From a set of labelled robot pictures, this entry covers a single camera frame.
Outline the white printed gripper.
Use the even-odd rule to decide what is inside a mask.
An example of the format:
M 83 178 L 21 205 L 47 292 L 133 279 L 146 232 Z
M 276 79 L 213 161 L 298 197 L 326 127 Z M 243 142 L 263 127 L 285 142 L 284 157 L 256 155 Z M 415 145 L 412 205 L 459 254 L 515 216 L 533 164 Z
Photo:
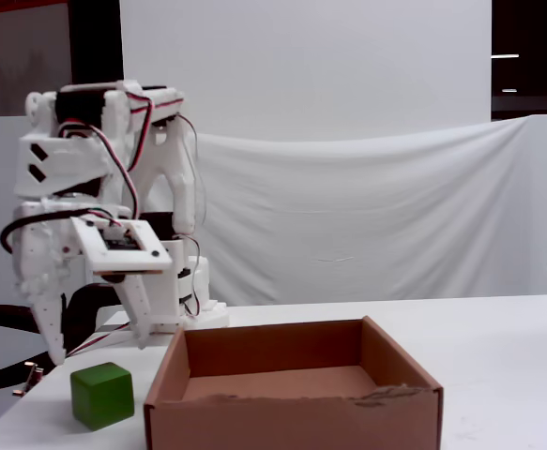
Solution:
M 84 279 L 70 269 L 70 261 L 81 251 L 73 217 L 130 218 L 131 210 L 114 203 L 99 204 L 88 199 L 42 199 L 25 201 L 15 209 L 14 218 L 33 221 L 12 233 L 13 265 L 18 288 L 30 301 L 39 332 L 47 344 L 48 354 L 56 366 L 64 364 L 66 350 L 62 332 L 62 294 L 68 279 Z M 144 349 L 152 329 L 148 296 L 140 275 L 125 275 L 114 284 L 114 291 L 129 317 L 137 347 Z

